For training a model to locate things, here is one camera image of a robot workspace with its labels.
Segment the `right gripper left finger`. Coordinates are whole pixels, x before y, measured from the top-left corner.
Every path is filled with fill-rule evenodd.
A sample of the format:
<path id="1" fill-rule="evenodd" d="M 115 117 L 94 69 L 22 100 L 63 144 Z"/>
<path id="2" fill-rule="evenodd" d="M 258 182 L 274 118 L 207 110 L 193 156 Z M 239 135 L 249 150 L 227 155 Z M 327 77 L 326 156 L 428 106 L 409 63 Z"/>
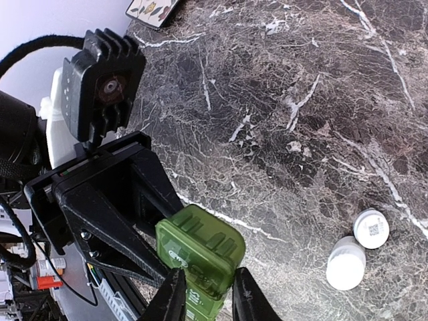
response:
<path id="1" fill-rule="evenodd" d="M 185 319 L 187 283 L 185 272 L 173 268 L 140 317 L 142 321 L 182 321 Z"/>

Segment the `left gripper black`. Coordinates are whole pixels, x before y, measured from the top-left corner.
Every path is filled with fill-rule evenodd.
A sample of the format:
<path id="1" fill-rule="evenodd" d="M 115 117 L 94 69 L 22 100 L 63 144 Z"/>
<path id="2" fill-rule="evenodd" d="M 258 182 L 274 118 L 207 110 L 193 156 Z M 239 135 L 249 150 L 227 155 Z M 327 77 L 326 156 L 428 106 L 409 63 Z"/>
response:
<path id="1" fill-rule="evenodd" d="M 154 234 L 184 206 L 148 148 L 150 137 L 134 132 L 28 182 L 24 193 L 58 254 L 76 239 L 90 264 L 159 288 L 170 269 L 131 223 Z"/>

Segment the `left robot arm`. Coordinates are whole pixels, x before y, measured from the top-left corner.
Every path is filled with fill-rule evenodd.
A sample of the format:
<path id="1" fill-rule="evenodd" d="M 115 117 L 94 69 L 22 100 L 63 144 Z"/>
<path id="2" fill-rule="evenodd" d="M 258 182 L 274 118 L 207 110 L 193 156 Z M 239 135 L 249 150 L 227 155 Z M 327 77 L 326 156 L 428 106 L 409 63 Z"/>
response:
<path id="1" fill-rule="evenodd" d="M 150 138 L 135 132 L 43 173 L 42 130 L 31 106 L 1 95 L 1 176 L 21 186 L 51 246 L 73 243 L 88 263 L 160 287 L 169 269 L 143 235 L 183 206 Z"/>

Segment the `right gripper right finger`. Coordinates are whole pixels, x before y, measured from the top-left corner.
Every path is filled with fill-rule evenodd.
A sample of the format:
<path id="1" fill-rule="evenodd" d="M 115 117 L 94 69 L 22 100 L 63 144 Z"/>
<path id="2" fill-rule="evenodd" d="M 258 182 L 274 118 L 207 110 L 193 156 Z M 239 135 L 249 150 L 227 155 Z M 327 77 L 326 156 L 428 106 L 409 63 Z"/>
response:
<path id="1" fill-rule="evenodd" d="M 233 283 L 234 321 L 281 321 L 246 267 L 236 270 Z"/>

